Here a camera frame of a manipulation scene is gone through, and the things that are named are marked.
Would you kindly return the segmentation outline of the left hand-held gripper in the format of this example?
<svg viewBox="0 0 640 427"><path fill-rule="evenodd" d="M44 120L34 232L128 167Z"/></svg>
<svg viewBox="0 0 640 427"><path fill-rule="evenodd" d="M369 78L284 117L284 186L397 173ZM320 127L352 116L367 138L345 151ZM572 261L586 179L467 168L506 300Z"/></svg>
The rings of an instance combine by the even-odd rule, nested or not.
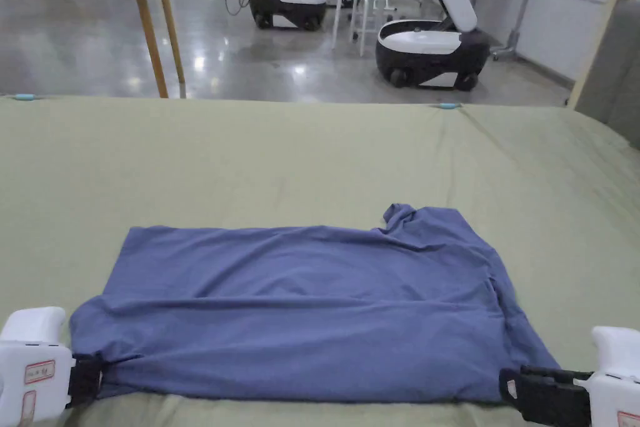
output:
<svg viewBox="0 0 640 427"><path fill-rule="evenodd" d="M102 383L100 354L76 354L61 341L60 306L13 312L1 330L1 424L56 421L71 406L94 401Z"/></svg>

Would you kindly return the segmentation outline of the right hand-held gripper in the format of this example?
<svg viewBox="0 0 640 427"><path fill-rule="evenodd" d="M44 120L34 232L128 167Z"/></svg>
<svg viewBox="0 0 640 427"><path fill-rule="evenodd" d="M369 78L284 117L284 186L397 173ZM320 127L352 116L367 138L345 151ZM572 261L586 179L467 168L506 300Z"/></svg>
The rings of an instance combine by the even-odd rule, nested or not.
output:
<svg viewBox="0 0 640 427"><path fill-rule="evenodd" d="M592 338L595 372L504 368L499 372L502 400L532 423L639 426L639 331L595 326Z"/></svg>

